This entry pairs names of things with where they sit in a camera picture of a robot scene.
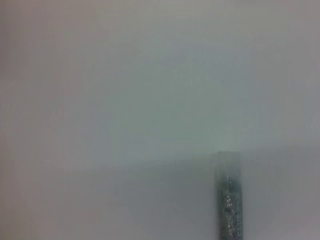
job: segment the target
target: white background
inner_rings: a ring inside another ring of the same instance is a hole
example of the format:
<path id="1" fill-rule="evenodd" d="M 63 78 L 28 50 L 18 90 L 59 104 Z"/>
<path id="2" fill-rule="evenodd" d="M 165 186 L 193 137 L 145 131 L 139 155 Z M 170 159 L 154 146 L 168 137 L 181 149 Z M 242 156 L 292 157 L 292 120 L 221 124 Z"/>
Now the white background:
<path id="1" fill-rule="evenodd" d="M 319 1 L 3 5 L 7 239 L 213 239 L 221 150 L 247 239 L 319 239 Z"/>

